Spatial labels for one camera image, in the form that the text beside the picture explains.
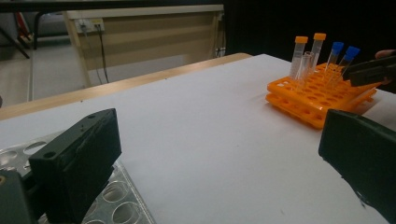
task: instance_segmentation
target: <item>black cable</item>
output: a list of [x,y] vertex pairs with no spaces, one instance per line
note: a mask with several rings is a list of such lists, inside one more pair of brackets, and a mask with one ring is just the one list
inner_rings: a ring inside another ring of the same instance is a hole
[[217,58],[219,58],[219,57],[221,57],[221,53],[224,51],[224,54],[225,54],[225,46],[224,46],[224,43],[225,43],[225,20],[224,20],[224,14],[223,15],[221,15],[221,21],[220,21],[221,23],[222,23],[222,27],[223,27],[223,36],[222,36],[222,39],[221,39],[221,43],[220,43],[220,47],[219,48],[217,48],[216,49],[216,57]]
[[98,64],[97,64],[96,57],[95,57],[95,55],[93,54],[91,42],[90,42],[90,40],[88,39],[87,25],[85,25],[84,20],[81,20],[81,21],[82,21],[82,23],[78,22],[79,28],[81,29],[81,31],[82,31],[82,32],[84,33],[84,35],[85,35],[85,40],[87,41],[88,47],[90,48],[90,54],[91,54],[91,56],[92,56],[92,58],[93,58],[93,62],[94,62],[94,64],[95,64],[96,75],[98,76],[99,82],[100,82],[100,84],[102,85],[103,82],[102,82],[102,79],[101,79],[100,76],[99,76],[99,71],[98,71],[98,67],[99,67],[99,66],[98,66]]
[[101,44],[101,47],[102,47],[103,71],[105,72],[106,81],[107,81],[107,83],[109,83],[108,76],[107,76],[107,69],[106,69],[105,48],[103,46],[103,39],[102,39],[102,29],[101,29],[99,24],[96,24],[95,28],[96,28],[96,30],[99,33],[100,44]]

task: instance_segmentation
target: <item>wall outlet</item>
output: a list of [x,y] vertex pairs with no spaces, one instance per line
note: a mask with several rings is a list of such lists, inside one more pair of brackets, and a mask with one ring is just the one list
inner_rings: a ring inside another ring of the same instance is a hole
[[84,29],[87,33],[97,32],[95,25],[99,25],[101,31],[105,30],[102,18],[77,19],[75,20],[75,25],[79,34],[84,33]]

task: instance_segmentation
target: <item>centrifuge tube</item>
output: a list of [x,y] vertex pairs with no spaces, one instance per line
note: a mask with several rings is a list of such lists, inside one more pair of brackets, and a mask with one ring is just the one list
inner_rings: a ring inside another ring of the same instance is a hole
[[297,90],[304,89],[306,79],[308,78],[312,68],[311,65],[312,65],[313,56],[314,54],[312,52],[307,51],[304,53],[301,59],[300,67],[298,69],[297,76],[295,78],[297,81]]
[[341,50],[344,47],[343,42],[334,42],[332,43],[332,51],[330,52],[329,60],[327,61],[325,73],[328,69],[334,69],[337,65],[338,55],[340,55]]
[[291,68],[290,68],[290,74],[289,74],[289,77],[291,79],[296,79],[297,72],[298,72],[298,70],[300,68],[300,64],[301,64],[301,58],[303,57],[305,44],[306,44],[306,42],[308,42],[308,37],[307,36],[296,36],[294,42],[296,44],[294,47],[293,58],[291,60]]
[[349,46],[346,50],[346,54],[344,55],[343,59],[341,62],[336,66],[334,71],[332,71],[332,76],[330,77],[329,80],[329,87],[333,88],[342,78],[343,73],[342,70],[343,68],[347,68],[353,61],[353,59],[358,55],[359,51],[361,51],[358,48]]
[[311,68],[313,71],[315,71],[315,68],[317,66],[321,46],[323,45],[323,41],[325,39],[326,39],[326,34],[322,34],[322,33],[314,34],[314,44],[312,45],[312,49],[311,49],[311,52],[313,54]]

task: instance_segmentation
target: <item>orange test tube rack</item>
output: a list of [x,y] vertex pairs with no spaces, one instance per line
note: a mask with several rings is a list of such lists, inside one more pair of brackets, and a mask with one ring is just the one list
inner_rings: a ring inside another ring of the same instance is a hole
[[380,83],[351,87],[349,81],[340,81],[328,89],[326,83],[330,74],[325,73],[325,67],[326,63],[316,66],[316,72],[307,78],[302,88],[290,77],[269,83],[265,99],[291,117],[317,129],[323,128],[330,108],[353,112],[358,105],[373,101],[375,87]]

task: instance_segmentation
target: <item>white tabletop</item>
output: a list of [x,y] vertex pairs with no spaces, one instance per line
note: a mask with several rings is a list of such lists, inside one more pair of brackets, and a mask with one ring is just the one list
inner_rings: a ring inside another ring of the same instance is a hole
[[[267,55],[0,122],[0,148],[110,107],[121,160],[158,223],[387,223],[318,155],[321,131],[273,109]],[[392,94],[365,116],[396,129]]]

